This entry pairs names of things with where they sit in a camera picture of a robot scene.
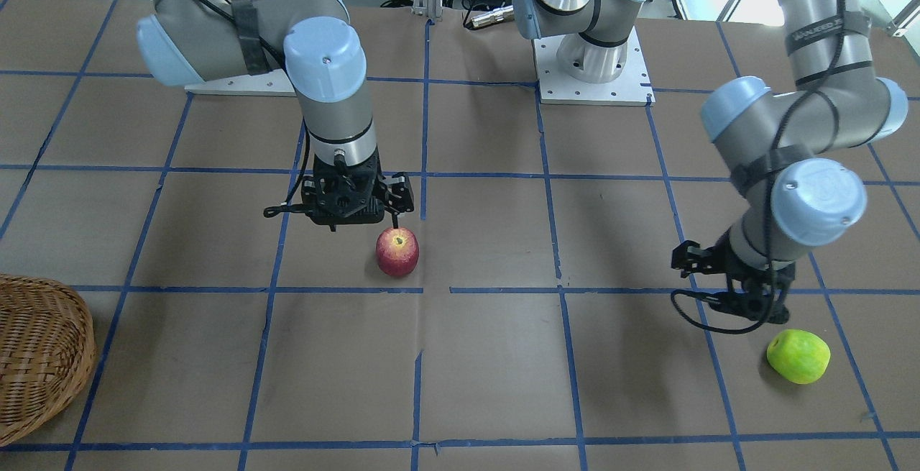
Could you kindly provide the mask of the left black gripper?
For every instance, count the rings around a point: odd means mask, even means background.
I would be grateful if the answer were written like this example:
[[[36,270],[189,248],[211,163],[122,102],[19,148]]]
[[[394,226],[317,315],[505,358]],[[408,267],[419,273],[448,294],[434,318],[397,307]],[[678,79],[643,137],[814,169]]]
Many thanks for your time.
[[[722,292],[671,291],[671,305],[692,326],[700,323],[684,313],[677,295],[707,303],[713,311],[746,318],[756,326],[786,324],[791,319],[785,302],[796,278],[795,262],[773,270],[749,267],[734,254],[724,234],[716,245],[706,249],[692,239],[682,242],[671,252],[671,268],[679,269],[683,278],[696,273],[725,275],[726,290]]]

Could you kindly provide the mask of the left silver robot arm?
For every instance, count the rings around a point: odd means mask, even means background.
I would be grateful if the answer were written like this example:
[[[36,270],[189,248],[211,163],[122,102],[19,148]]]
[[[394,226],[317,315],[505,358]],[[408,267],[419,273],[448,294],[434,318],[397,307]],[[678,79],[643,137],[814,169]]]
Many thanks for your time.
[[[556,61],[575,81],[611,83],[646,0],[512,0],[525,39],[560,37]],[[858,0],[778,0],[795,91],[755,76],[713,91],[701,108],[710,142],[748,209],[716,245],[688,239],[671,252],[681,277],[723,275],[726,290],[686,296],[750,320],[745,333],[785,324],[796,261],[837,241],[867,206],[860,177],[829,151],[870,144],[906,121],[906,92],[876,75],[870,19]]]

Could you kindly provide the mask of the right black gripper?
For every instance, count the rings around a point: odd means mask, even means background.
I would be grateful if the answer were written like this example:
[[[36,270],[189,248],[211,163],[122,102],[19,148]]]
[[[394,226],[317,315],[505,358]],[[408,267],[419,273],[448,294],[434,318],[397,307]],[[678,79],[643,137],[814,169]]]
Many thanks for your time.
[[[312,174],[306,173],[306,166],[303,160],[285,201],[263,209],[263,216],[302,214],[334,232],[341,225],[379,223],[387,214],[392,229],[399,229],[400,215],[416,209],[407,174],[385,176],[378,151],[356,165],[347,165],[336,156],[333,164],[314,160]]]

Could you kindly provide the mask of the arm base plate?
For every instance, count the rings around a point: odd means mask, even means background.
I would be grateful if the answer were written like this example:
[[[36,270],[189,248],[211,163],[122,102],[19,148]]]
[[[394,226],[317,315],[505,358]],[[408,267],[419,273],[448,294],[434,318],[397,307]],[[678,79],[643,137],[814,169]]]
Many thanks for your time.
[[[544,104],[645,106],[656,101],[640,38],[601,47],[581,35],[536,39],[533,44],[540,100]]]
[[[295,97],[295,89],[282,69],[262,75],[240,75],[221,80],[190,84],[184,90],[211,96],[283,96]]]

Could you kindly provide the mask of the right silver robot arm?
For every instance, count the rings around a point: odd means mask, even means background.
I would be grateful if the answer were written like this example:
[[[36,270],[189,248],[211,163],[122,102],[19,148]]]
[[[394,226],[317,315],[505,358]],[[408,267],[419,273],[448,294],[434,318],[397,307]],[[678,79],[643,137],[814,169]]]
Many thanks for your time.
[[[187,87],[285,72],[303,115],[303,163],[272,218],[302,214],[335,231],[414,210],[410,179],[382,173],[366,55],[343,0],[152,0],[136,27],[155,80]]]

